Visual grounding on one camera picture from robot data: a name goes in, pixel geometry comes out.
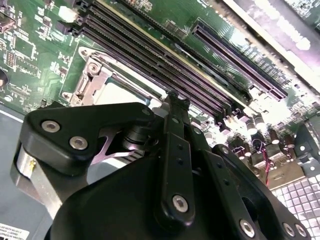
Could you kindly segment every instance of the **integrated circuit chip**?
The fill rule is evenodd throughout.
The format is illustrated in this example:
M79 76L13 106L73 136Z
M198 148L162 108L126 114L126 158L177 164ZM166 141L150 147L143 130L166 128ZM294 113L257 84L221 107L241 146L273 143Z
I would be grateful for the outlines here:
M169 20L166 21L165 27L166 29L168 29L169 32L174 32L177 29L176 25Z
M16 26L16 20L0 12L0 34L13 29Z
M180 28L177 28L177 30L175 30L175 34L177 34L177 36L181 39L187 36L187 33L181 30Z
M6 51L6 64L13 68L16 65L16 55L11 51Z

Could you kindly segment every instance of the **electrolytic capacitor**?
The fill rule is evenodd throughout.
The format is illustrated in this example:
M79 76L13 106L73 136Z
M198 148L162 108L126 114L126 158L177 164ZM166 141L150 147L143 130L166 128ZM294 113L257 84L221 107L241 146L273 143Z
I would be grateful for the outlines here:
M248 133L250 135L255 135L258 132L256 125L255 125L252 118L250 118L250 120L248 120L245 124L246 124L246 129L248 130Z
M244 143L243 144L244 147L244 155L246 157L250 157L251 156L251 149L250 149L250 145L248 143Z
M264 119L262 118L261 114L258 114L256 116L254 116L254 124L255 124L255 127L257 129L264 129L266 127L266 124L265 124L265 121Z
M245 152L243 150L239 151L236 155L240 160L245 159Z
M293 149L295 147L294 138L290 134L285 135L283 139L284 144L288 149Z
M279 144L280 140L279 140L277 132L275 130L270 130L269 136L270 136L272 144Z

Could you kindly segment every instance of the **black bracket hole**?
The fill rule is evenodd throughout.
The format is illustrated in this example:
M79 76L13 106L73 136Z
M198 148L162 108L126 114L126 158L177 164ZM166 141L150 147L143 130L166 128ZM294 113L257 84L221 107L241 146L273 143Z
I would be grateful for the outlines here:
M184 164L184 161L183 161L181 158L178 158L178 164L179 164L179 165L183 165L183 164Z

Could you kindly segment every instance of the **surface-mount component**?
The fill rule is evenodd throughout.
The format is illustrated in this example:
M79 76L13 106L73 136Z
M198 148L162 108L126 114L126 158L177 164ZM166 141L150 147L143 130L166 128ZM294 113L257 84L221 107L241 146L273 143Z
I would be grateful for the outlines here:
M16 20L0 12L0 34L3 34L16 26Z

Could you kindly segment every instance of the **capacitor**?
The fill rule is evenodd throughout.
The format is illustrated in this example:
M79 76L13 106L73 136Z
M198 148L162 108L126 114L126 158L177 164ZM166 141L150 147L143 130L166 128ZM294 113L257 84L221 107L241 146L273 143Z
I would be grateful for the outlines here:
M246 157L251 157L250 145L245 142L245 143L243 144L243 147L244 147L244 155L245 155Z
M245 159L245 151L243 150L239 151L236 155L240 160Z
M275 130L270 130L269 136L270 136L272 144L279 144L280 140L279 140L277 132Z
M297 158L297 155L296 155L295 150L293 148L289 148L288 152L289 152L289 155L290 155L290 159L294 160L294 159Z
M288 149L293 149L295 147L294 138L290 134L285 135L283 139L284 144Z
M254 116L254 124L257 129L264 129L266 127L265 121L261 114Z
M246 129L250 135L255 135L258 130L252 118L246 122Z

